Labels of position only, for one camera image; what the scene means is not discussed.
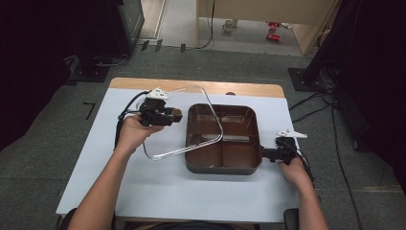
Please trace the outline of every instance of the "brown tray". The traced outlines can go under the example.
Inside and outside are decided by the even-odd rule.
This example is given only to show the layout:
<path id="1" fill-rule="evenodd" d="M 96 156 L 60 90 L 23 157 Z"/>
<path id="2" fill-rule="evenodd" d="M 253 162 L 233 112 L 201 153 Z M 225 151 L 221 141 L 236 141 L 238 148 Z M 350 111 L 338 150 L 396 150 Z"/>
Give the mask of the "brown tray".
<path id="1" fill-rule="evenodd" d="M 185 164 L 193 173 L 252 174 L 262 162 L 257 116 L 247 106 L 214 104 L 223 126 L 223 138 L 212 145 L 187 151 Z M 220 134 L 217 121 L 207 104 L 191 106 L 186 146 L 214 139 Z"/>

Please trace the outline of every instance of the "forearm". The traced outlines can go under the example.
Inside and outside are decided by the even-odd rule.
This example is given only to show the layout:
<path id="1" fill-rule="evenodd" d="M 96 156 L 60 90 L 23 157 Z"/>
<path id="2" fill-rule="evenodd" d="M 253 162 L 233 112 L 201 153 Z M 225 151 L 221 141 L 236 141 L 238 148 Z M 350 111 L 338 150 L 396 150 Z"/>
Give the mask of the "forearm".
<path id="1" fill-rule="evenodd" d="M 93 184 L 69 229 L 109 229 L 129 154 L 116 150 Z"/>
<path id="2" fill-rule="evenodd" d="M 319 200 L 310 181 L 297 186 L 299 191 L 299 225 L 301 230 L 328 229 Z"/>

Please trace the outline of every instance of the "gray carpet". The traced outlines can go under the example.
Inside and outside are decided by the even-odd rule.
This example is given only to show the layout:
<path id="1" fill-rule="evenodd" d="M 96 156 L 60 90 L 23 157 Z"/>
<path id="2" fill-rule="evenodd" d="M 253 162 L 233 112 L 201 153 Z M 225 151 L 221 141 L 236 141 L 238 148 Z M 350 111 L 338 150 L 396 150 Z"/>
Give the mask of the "gray carpet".
<path id="1" fill-rule="evenodd" d="M 194 81 L 273 83 L 282 86 L 290 104 L 310 93 L 295 92 L 288 67 L 306 67 L 310 57 L 270 56 L 153 47 L 112 67 L 105 83 L 64 85 L 39 114 L 29 132 L 0 152 L 0 229 L 53 229 L 56 207 L 75 167 L 109 82 L 115 77 Z M 96 107 L 86 117 L 90 105 Z M 312 101 L 294 109 L 292 119 L 320 108 Z M 344 169 L 354 192 L 364 229 L 404 229 L 405 195 L 392 169 L 371 152 L 356 152 L 345 119 L 335 111 Z M 357 221 L 334 147 L 331 110 L 327 108 L 295 124 L 309 138 L 300 140 L 331 229 L 357 229 Z M 263 224 L 262 229 L 283 229 Z"/>

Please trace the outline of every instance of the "hand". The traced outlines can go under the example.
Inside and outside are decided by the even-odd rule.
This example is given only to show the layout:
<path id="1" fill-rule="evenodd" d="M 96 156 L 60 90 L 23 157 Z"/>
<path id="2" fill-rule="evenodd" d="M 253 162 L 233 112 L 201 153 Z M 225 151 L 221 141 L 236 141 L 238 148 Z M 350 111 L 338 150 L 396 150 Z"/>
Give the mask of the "hand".
<path id="1" fill-rule="evenodd" d="M 150 134 L 164 129 L 163 126 L 142 126 L 141 120 L 138 115 L 128 116 L 124 119 L 116 151 L 132 154 Z"/>
<path id="2" fill-rule="evenodd" d="M 282 161 L 278 162 L 281 167 L 284 177 L 293 183 L 296 187 L 301 187 L 303 184 L 311 184 L 311 180 L 305 171 L 305 166 L 299 157 L 295 157 L 290 161 L 289 165 Z"/>

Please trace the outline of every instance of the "wooden table edge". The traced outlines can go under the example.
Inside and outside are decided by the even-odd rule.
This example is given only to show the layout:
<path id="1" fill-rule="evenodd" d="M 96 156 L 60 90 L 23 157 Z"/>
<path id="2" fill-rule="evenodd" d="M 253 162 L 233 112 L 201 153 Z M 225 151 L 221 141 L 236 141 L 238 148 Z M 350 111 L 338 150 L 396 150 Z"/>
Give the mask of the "wooden table edge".
<path id="1" fill-rule="evenodd" d="M 200 85 L 208 94 L 226 94 L 233 92 L 239 96 L 284 98 L 283 89 L 277 84 L 258 84 L 240 82 L 220 82 L 201 80 L 163 80 L 163 79 L 138 79 L 115 78 L 110 82 L 109 88 L 145 89 L 151 90 L 161 87 L 165 91 L 189 85 Z"/>

